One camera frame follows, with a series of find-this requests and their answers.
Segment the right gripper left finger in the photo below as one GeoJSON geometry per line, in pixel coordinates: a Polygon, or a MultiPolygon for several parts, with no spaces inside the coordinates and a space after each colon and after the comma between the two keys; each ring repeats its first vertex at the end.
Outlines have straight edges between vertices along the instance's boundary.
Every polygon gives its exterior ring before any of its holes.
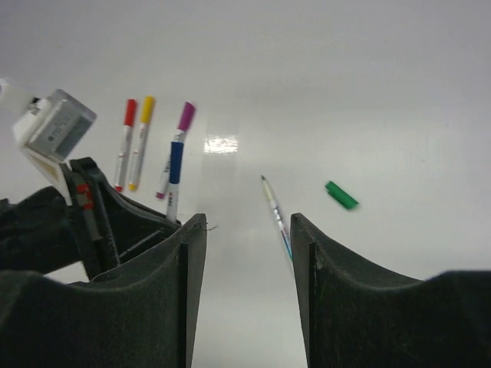
{"type": "Polygon", "coordinates": [[[206,217],[92,281],[1,274],[3,367],[189,367],[206,217]]]}

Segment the red-end white pen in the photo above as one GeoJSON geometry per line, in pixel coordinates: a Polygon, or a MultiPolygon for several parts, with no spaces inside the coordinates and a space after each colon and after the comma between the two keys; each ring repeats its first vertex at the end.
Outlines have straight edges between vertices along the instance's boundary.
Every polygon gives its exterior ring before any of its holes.
{"type": "Polygon", "coordinates": [[[117,192],[123,192],[126,178],[127,163],[130,152],[133,126],[123,125],[123,136],[120,150],[117,156],[117,165],[115,169],[114,188],[117,192]]]}

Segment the yellow-end white pen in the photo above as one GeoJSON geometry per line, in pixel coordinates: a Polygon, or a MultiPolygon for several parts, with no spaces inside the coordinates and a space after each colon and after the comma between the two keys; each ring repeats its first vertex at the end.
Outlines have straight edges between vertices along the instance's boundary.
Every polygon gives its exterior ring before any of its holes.
{"type": "Polygon", "coordinates": [[[133,150],[128,189],[131,192],[136,192],[140,183],[140,176],[143,167],[143,158],[147,143],[147,134],[149,131],[150,122],[148,124],[139,122],[137,145],[133,150]]]}

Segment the blue pen cap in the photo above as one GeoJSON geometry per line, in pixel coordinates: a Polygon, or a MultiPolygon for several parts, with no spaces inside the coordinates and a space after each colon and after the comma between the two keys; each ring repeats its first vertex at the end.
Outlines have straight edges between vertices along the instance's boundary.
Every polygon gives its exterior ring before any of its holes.
{"type": "Polygon", "coordinates": [[[171,143],[169,182],[173,185],[180,183],[183,149],[184,143],[178,141],[173,141],[171,143]]]}

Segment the magenta-end white pen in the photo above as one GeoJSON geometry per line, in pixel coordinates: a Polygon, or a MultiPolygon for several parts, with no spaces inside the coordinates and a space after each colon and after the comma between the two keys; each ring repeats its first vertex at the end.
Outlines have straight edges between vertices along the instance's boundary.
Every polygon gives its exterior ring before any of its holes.
{"type": "MultiPolygon", "coordinates": [[[[189,129],[186,132],[183,132],[182,130],[178,130],[176,128],[176,133],[172,139],[172,141],[178,141],[178,142],[184,142],[186,140],[186,136],[188,134],[189,129]]],[[[169,185],[169,175],[170,175],[170,156],[168,157],[168,160],[166,161],[166,165],[164,167],[164,170],[162,171],[162,175],[160,177],[160,182],[159,182],[159,187],[156,191],[156,198],[159,200],[164,200],[166,198],[166,194],[168,191],[168,185],[169,185]]]]}

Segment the magenta pen cap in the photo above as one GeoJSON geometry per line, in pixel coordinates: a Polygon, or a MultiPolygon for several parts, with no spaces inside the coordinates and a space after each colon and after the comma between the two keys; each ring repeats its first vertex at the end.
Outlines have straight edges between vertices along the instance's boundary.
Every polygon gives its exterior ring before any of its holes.
{"type": "Polygon", "coordinates": [[[189,101],[185,102],[177,129],[186,132],[192,125],[195,113],[196,107],[189,101]]]}

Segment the yellow pen cap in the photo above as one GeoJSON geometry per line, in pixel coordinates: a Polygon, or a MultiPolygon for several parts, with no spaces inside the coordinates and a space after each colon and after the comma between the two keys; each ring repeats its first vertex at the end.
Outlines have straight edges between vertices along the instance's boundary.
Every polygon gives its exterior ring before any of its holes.
{"type": "Polygon", "coordinates": [[[153,116],[153,108],[155,106],[155,98],[152,96],[146,96],[143,99],[143,105],[140,115],[140,122],[148,124],[153,116]]]}

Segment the blue-end white pen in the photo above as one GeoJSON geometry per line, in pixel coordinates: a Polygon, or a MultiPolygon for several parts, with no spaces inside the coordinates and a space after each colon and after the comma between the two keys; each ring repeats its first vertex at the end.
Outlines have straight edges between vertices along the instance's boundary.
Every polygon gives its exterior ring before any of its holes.
{"type": "Polygon", "coordinates": [[[166,217],[171,222],[177,222],[178,200],[179,200],[179,184],[170,182],[167,191],[166,217]]]}

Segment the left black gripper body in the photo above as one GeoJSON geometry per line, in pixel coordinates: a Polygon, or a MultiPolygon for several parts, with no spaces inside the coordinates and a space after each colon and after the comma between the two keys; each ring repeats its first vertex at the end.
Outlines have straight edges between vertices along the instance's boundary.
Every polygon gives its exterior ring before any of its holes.
{"type": "Polygon", "coordinates": [[[48,274],[81,262],[92,279],[115,267],[115,246],[107,237],[103,200],[89,175],[90,157],[63,164],[65,197],[53,186],[17,204],[1,201],[1,269],[48,274]]]}

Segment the green-end white pen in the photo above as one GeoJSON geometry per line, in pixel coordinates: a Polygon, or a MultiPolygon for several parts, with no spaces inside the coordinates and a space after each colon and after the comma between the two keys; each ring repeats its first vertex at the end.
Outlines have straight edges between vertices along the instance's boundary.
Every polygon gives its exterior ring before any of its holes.
{"type": "Polygon", "coordinates": [[[268,202],[269,208],[271,209],[272,212],[272,217],[274,218],[274,221],[278,226],[278,230],[282,238],[282,242],[285,246],[285,250],[288,255],[288,258],[292,260],[292,246],[291,246],[288,224],[285,220],[285,216],[282,213],[282,209],[281,206],[279,205],[279,201],[277,200],[277,197],[274,193],[271,184],[269,183],[269,181],[266,179],[264,175],[261,175],[261,183],[262,183],[262,188],[266,201],[268,202]]]}

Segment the red pen cap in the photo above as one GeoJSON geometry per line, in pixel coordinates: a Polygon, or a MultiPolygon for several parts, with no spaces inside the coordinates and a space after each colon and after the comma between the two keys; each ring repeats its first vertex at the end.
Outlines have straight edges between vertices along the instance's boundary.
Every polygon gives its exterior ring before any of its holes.
{"type": "Polygon", "coordinates": [[[131,127],[134,125],[136,113],[137,113],[137,101],[135,99],[128,99],[125,116],[124,116],[125,126],[131,127]]]}

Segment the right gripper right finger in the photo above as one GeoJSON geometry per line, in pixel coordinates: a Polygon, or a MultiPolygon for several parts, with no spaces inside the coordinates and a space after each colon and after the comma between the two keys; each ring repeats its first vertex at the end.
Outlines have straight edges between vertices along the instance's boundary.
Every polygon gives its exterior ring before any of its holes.
{"type": "Polygon", "coordinates": [[[490,273],[420,281],[375,264],[291,217],[295,284],[310,367],[488,367],[490,273]]]}

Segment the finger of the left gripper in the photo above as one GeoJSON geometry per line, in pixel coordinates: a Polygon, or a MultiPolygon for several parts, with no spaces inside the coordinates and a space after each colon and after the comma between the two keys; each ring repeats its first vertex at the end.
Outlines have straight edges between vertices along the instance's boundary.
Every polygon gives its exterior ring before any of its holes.
{"type": "Polygon", "coordinates": [[[181,226],[117,192],[98,168],[91,170],[91,198],[93,276],[128,262],[169,238],[181,226]]]}

